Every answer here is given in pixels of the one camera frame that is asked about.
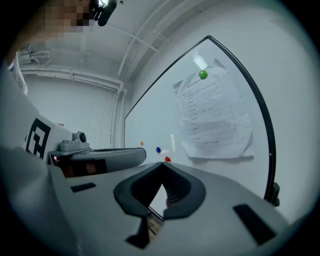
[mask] whiteboard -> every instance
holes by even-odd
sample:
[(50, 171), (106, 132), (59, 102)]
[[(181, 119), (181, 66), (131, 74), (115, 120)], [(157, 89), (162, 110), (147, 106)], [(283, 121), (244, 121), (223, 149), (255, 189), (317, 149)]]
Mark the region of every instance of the whiteboard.
[[(253, 135), (253, 157), (235, 159), (190, 158), (182, 146), (180, 114), (173, 85), (201, 68), (194, 61), (200, 55), (209, 65), (218, 59), (230, 72), (233, 83), (249, 114)], [(271, 118), (265, 101), (242, 64), (212, 36), (205, 37), (171, 64), (148, 88), (125, 118), (124, 143), (136, 148), (143, 142), (146, 150), (144, 164), (164, 162), (195, 167), (230, 178), (257, 196), (268, 199), (275, 176), (276, 146)], [(163, 214), (167, 195), (162, 188), (151, 207)]]

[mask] green magnet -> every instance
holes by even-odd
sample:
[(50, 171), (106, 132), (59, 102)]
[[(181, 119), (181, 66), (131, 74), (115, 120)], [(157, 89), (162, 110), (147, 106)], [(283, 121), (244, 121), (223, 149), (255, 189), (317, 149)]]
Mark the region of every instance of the green magnet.
[(200, 77), (201, 79), (206, 79), (206, 78), (208, 77), (207, 71), (201, 70), (201, 71), (199, 72), (199, 77)]

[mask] person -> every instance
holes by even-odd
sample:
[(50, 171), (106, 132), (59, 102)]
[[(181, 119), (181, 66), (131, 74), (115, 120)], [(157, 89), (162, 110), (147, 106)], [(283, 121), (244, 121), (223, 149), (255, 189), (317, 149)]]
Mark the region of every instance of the person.
[(18, 51), (28, 44), (41, 43), (70, 33), (72, 27), (85, 24), (90, 0), (46, 0), (26, 23), (11, 45), (5, 62), (17, 84), (27, 95), (28, 88), (20, 71)]

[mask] paper sheet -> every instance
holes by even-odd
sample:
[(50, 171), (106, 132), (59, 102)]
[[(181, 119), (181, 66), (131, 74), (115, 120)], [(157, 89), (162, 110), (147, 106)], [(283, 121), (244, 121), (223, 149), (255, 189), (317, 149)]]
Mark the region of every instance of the paper sheet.
[(180, 112), (182, 145), (191, 158), (254, 155), (252, 127), (231, 74), (217, 60), (173, 85)]

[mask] ceiling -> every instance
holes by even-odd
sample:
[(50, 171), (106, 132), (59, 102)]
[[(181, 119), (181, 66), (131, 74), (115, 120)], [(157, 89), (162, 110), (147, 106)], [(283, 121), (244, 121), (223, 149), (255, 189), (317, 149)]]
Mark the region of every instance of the ceiling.
[(123, 81), (134, 81), (152, 54), (183, 23), (225, 0), (123, 0), (104, 27), (77, 28), (62, 38), (33, 44), (34, 52), (50, 50), (40, 63), (79, 68)]

